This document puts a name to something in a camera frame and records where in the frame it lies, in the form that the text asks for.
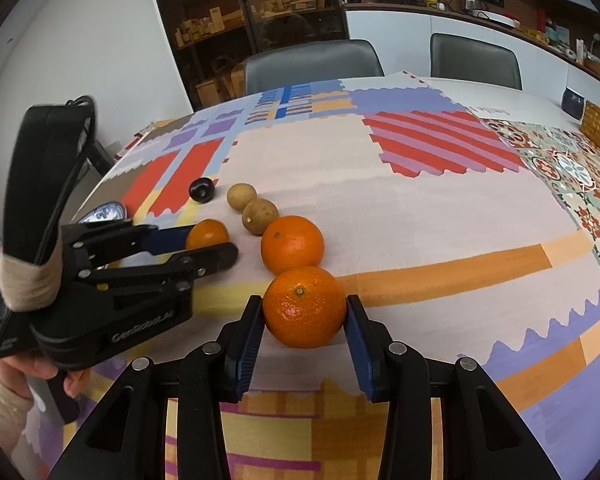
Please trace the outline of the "person's left hand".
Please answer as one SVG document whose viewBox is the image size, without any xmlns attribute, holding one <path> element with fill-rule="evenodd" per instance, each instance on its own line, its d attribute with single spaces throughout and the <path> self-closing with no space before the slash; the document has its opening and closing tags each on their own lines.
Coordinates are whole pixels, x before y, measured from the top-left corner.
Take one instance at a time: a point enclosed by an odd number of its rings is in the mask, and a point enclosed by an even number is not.
<svg viewBox="0 0 600 480">
<path fill-rule="evenodd" d="M 50 380 L 58 373 L 58 368 L 38 352 L 24 352 L 0 359 L 0 383 L 9 391 L 23 399 L 31 399 L 27 383 L 28 377 Z M 91 377 L 91 370 L 68 372 L 64 379 L 67 396 L 75 398 L 85 388 Z"/>
</svg>

